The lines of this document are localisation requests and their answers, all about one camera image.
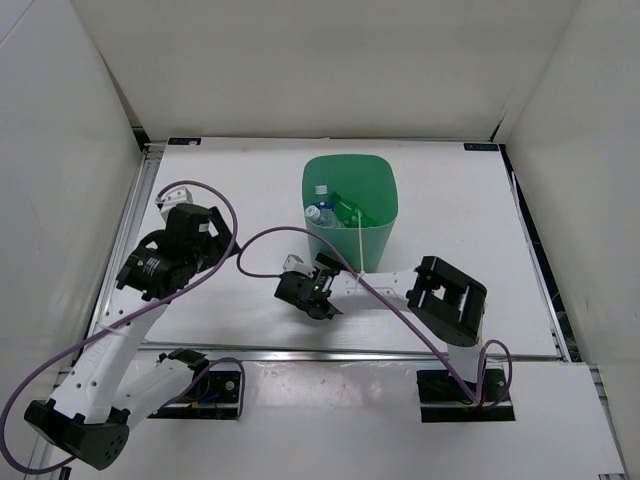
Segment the white orange label clear bottle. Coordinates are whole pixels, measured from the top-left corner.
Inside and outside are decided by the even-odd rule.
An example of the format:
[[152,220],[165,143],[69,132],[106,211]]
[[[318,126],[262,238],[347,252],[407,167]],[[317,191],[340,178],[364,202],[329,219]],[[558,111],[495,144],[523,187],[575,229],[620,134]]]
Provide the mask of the white orange label clear bottle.
[[316,226],[335,229],[344,227],[344,224],[330,208],[310,205],[305,209],[304,213],[305,218]]

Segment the green soda bottle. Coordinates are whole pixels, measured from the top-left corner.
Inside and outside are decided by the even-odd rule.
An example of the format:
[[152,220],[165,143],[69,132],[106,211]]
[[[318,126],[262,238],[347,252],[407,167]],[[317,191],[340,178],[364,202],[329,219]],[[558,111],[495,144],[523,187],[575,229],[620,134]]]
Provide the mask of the green soda bottle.
[[346,228],[373,228],[378,226],[375,220],[366,214],[358,204],[344,198],[337,192],[329,194],[329,201],[336,217]]

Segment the blue label clear bottle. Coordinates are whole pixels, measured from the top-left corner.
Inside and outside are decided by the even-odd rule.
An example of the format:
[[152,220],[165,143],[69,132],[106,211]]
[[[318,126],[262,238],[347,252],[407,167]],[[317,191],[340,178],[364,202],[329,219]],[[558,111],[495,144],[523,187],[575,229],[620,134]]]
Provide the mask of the blue label clear bottle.
[[316,185],[314,187],[316,202],[315,205],[319,209],[332,209],[333,203],[330,200],[329,188],[326,184]]

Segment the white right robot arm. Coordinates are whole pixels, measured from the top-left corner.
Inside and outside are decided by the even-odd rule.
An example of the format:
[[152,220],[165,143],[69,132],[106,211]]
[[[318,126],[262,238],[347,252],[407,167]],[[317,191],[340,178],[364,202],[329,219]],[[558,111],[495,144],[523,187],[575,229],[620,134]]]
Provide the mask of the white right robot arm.
[[484,389],[487,290],[481,283],[436,256],[425,256],[413,270],[356,276],[324,254],[318,259],[311,267],[288,256],[274,296],[314,320],[399,311],[446,344],[455,396],[470,400]]

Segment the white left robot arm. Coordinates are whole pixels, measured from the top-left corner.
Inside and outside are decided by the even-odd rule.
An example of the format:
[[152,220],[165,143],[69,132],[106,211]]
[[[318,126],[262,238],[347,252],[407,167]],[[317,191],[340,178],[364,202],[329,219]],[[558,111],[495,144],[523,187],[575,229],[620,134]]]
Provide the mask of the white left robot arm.
[[96,470],[115,462],[142,420],[182,396],[198,400],[210,386],[207,358],[184,348],[161,355],[140,380],[121,383],[176,294],[239,251],[216,207],[181,202],[162,216],[164,227],[144,236],[121,267],[98,339],[83,347],[51,396],[32,401],[24,414],[49,443]]

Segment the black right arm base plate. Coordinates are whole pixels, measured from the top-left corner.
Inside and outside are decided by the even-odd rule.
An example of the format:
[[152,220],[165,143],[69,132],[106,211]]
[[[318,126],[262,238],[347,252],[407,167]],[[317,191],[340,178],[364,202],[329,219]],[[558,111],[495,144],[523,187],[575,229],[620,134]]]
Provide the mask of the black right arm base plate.
[[486,371],[480,406],[471,401],[447,370],[418,370],[416,379],[422,423],[516,420],[510,396],[501,397],[506,387],[506,376],[501,368]]

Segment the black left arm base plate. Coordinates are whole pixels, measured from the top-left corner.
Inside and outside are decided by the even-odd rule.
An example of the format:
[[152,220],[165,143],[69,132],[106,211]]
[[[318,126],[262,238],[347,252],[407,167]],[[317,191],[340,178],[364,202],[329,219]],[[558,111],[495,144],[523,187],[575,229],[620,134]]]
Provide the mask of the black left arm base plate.
[[160,408],[149,419],[238,420],[242,415],[244,396],[244,368],[214,366],[185,397]]

